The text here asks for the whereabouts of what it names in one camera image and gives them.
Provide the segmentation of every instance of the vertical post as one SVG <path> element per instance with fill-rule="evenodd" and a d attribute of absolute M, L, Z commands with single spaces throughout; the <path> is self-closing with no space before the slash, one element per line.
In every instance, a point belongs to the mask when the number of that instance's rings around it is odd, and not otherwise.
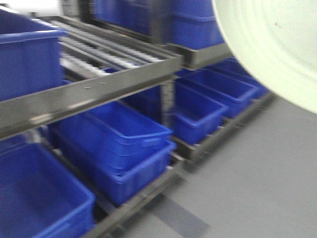
<path fill-rule="evenodd" d="M 153 44 L 166 44 L 171 37 L 171 7 L 173 0 L 150 1 L 150 33 Z"/>
<path fill-rule="evenodd" d="M 171 80 L 161 86 L 161 115 L 162 124 L 172 128 L 172 116 L 175 106 L 175 81 Z"/>
<path fill-rule="evenodd" d="M 78 0 L 78 11 L 79 18 L 81 21 L 91 23 L 93 18 L 91 13 L 92 4 L 93 0 Z"/>

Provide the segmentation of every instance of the plastic bin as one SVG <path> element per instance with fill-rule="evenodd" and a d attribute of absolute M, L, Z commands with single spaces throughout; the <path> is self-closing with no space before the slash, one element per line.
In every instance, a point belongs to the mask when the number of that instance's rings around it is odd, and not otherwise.
<path fill-rule="evenodd" d="M 258 99 L 268 92 L 268 89 L 260 84 L 256 79 L 251 77 L 248 72 L 235 60 L 226 59 L 219 63 L 210 65 L 206 69 L 223 73 L 227 76 L 233 77 L 241 82 L 249 83 L 258 87 L 258 91 L 254 94 L 254 98 Z"/>
<path fill-rule="evenodd" d="M 188 69 L 181 69 L 180 71 L 177 71 L 176 73 L 174 73 L 175 75 L 179 76 L 179 77 L 184 77 L 190 73 L 193 73 L 194 71 L 192 70 L 188 70 Z"/>
<path fill-rule="evenodd" d="M 161 101 L 155 99 L 154 91 L 144 94 L 137 93 L 122 99 L 122 101 L 131 105 L 134 109 L 146 115 L 147 117 L 160 122 L 161 121 Z"/>
<path fill-rule="evenodd" d="M 95 0 L 95 17 L 110 23 L 131 28 L 133 8 L 130 0 Z"/>
<path fill-rule="evenodd" d="M 175 12 L 172 42 L 194 50 L 224 42 L 214 16 L 198 17 Z"/>
<path fill-rule="evenodd" d="M 0 101 L 60 86 L 60 28 L 0 7 Z"/>
<path fill-rule="evenodd" d="M 24 134 L 16 135 L 6 140 L 0 141 L 0 154 L 12 150 L 27 143 L 27 137 Z"/>
<path fill-rule="evenodd" d="M 72 143 L 70 139 L 57 131 L 54 132 L 64 156 L 85 173 L 115 205 L 126 202 L 163 173 L 170 162 L 169 153 L 176 147 L 172 142 L 165 142 L 161 150 L 124 175 L 117 176 L 109 174 L 100 161 L 92 160 L 89 154 Z"/>
<path fill-rule="evenodd" d="M 2 238 L 78 238 L 94 225 L 94 196 L 38 144 L 0 155 L 0 184 Z"/>
<path fill-rule="evenodd" d="M 62 120 L 57 128 L 117 175 L 161 149 L 172 133 L 118 102 Z"/>
<path fill-rule="evenodd" d="M 258 88 L 207 69 L 189 74 L 180 83 L 229 107 L 225 116 L 233 118 L 251 104 Z"/>
<path fill-rule="evenodd" d="M 172 9 L 174 12 L 197 17 L 214 16 L 210 0 L 174 0 Z"/>
<path fill-rule="evenodd" d="M 188 144 L 195 144 L 214 132 L 228 109 L 184 85 L 176 83 L 174 135 Z"/>
<path fill-rule="evenodd" d="M 136 32 L 149 35 L 150 33 L 150 10 L 148 0 L 134 0 L 130 2 L 133 10 L 134 25 Z"/>

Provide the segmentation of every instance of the shelf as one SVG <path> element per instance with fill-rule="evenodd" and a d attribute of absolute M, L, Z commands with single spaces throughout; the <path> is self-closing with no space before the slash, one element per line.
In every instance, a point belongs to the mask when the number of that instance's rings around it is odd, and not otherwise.
<path fill-rule="evenodd" d="M 119 72 L 0 102 L 0 139 L 69 117 L 173 80 L 182 57 L 151 44 L 67 17 L 46 18 L 76 27 L 74 38 L 63 39 L 65 51 L 78 59 L 117 66 Z M 107 53 L 90 45 L 107 47 Z M 129 60 L 137 60 L 133 66 Z"/>
<path fill-rule="evenodd" d="M 96 226 L 88 233 L 81 236 L 81 238 L 101 238 L 110 235 L 110 233 L 118 228 L 123 222 L 164 191 L 164 189 L 179 176 L 184 162 L 183 158 L 175 153 L 171 153 L 171 164 L 168 166 L 166 172 L 143 188 L 129 201 L 122 204 L 120 207 L 115 207 L 102 192 L 92 185 L 86 177 L 76 169 L 76 167 L 61 155 L 59 150 L 52 150 L 52 147 L 44 139 L 42 139 L 42 143 L 46 145 L 46 147 L 95 194 L 97 208 L 100 210 L 99 212 L 105 214 L 103 218 L 95 217 L 97 220 Z"/>
<path fill-rule="evenodd" d="M 201 158 L 205 158 L 210 155 L 213 149 L 215 149 L 224 138 L 231 134 L 235 129 L 242 127 L 244 122 L 262 110 L 266 104 L 274 99 L 274 97 L 275 95 L 269 92 L 262 98 L 254 100 L 253 104 L 245 111 L 235 119 L 227 119 L 215 133 L 208 135 L 206 139 L 199 144 L 189 145 L 174 137 L 173 140 L 177 143 L 176 152 L 191 163 L 194 163 Z"/>
<path fill-rule="evenodd" d="M 143 35 L 108 22 L 94 20 L 94 23 L 102 28 L 110 29 L 145 42 L 153 41 L 153 37 L 151 36 Z M 232 56 L 230 48 L 226 43 L 210 46 L 200 50 L 193 50 L 191 48 L 175 44 L 161 45 L 161 47 L 182 55 L 184 57 L 183 66 L 191 70 L 202 68 L 212 63 L 217 63 Z"/>
<path fill-rule="evenodd" d="M 201 50 L 193 50 L 179 45 L 169 44 L 167 49 L 184 56 L 185 68 L 195 70 L 209 64 L 217 63 L 232 56 L 226 43 L 210 46 Z"/>

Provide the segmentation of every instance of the white round object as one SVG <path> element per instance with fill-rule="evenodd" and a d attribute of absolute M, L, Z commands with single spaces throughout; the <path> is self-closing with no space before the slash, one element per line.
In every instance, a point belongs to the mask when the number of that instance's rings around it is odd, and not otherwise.
<path fill-rule="evenodd" d="M 276 94 L 317 114 L 317 1 L 212 2 L 242 66 Z"/>

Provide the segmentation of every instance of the gray floor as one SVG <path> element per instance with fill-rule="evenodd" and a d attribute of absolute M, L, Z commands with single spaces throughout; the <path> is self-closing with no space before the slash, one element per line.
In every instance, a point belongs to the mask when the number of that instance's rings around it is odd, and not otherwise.
<path fill-rule="evenodd" d="M 114 238 L 316 238 L 317 116 L 277 99 Z"/>

